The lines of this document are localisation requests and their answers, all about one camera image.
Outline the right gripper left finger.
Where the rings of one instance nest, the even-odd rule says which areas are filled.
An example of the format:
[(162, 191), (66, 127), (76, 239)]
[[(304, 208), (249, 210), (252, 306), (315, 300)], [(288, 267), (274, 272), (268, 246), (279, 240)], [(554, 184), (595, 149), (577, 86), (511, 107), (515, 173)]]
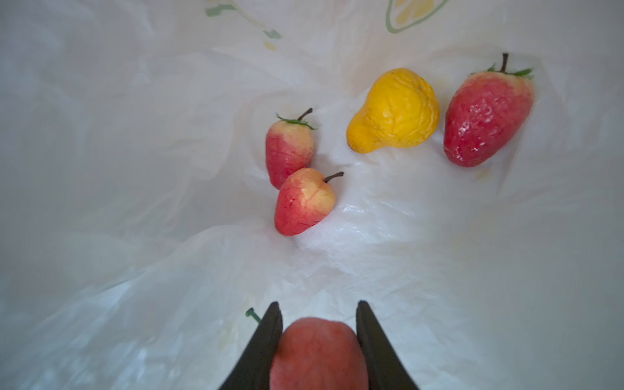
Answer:
[(270, 371), (283, 333), (278, 302), (269, 305), (237, 365), (220, 390), (269, 390)]

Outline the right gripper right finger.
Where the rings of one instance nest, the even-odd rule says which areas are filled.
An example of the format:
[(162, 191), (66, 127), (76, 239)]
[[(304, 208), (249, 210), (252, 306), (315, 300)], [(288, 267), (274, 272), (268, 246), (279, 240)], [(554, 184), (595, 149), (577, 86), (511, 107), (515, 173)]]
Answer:
[(370, 390), (419, 390), (401, 363), (372, 308), (360, 301), (356, 310), (357, 340), (367, 364)]

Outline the pink fake peach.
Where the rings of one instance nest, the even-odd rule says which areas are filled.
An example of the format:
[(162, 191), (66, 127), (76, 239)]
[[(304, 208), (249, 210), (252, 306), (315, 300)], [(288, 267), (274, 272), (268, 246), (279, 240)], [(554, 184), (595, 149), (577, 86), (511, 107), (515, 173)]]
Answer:
[(368, 389), (367, 364), (355, 332), (345, 323), (300, 318), (279, 339), (271, 389)]

